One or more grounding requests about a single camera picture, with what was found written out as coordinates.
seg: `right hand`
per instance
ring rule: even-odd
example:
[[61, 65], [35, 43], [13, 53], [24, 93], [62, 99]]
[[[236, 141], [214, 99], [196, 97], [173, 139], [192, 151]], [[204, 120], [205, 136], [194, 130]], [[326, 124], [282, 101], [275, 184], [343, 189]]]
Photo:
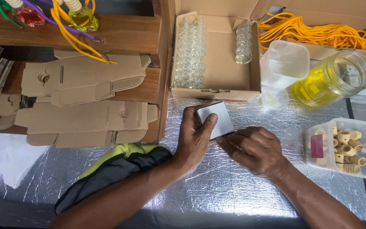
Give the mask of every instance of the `right hand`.
[[281, 142], [263, 127], [250, 126], [216, 141], [234, 161], [259, 177], [281, 180], [287, 176], [290, 162], [282, 155]]

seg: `hand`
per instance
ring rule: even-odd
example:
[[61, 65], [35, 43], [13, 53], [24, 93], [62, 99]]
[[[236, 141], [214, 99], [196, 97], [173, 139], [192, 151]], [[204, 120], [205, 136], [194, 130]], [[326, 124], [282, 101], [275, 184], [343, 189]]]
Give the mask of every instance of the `hand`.
[[281, 180], [287, 175], [290, 162], [282, 155], [281, 142], [263, 127], [247, 127], [216, 141], [234, 161], [257, 176]]
[[196, 108], [200, 106], [186, 107], [180, 124], [179, 142], [173, 160], [185, 169], [185, 174], [194, 171], [201, 163], [218, 119], [212, 113], [200, 125], [196, 112]]

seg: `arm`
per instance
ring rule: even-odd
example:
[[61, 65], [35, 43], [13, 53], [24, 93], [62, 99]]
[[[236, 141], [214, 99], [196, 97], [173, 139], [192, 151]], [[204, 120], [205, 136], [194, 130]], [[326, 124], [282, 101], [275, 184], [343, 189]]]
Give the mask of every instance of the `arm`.
[[155, 195], [200, 164], [217, 115], [197, 125], [196, 107], [187, 107], [173, 158], [145, 173], [109, 185], [58, 215], [48, 228], [113, 228], [141, 209]]
[[263, 127], [217, 138], [227, 154], [252, 173], [271, 180], [312, 229], [366, 229], [348, 208], [321, 189], [283, 155], [279, 139]]

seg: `bundle of orange cords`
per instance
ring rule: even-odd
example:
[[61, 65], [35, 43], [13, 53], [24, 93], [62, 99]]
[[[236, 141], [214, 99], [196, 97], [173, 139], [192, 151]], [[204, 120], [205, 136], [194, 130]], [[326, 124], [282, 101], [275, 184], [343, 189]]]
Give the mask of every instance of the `bundle of orange cords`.
[[[302, 42], [308, 44], [319, 44], [338, 48], [366, 49], [366, 32], [355, 30], [347, 25], [328, 24], [323, 26], [309, 27], [303, 24], [301, 16], [295, 16], [292, 13], [278, 13], [272, 15], [266, 21], [258, 22], [259, 29], [267, 31], [260, 34], [259, 46], [268, 49], [261, 43], [269, 42], [274, 39], [281, 39], [287, 36], [290, 42]], [[273, 18], [281, 19], [277, 23], [266, 24]]]

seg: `red label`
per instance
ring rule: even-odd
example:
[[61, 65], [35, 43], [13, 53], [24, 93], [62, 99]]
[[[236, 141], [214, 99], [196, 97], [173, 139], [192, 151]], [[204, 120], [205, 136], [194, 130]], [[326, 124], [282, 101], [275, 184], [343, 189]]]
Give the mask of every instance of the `red label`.
[[312, 158], [323, 158], [323, 135], [313, 135], [310, 137]]

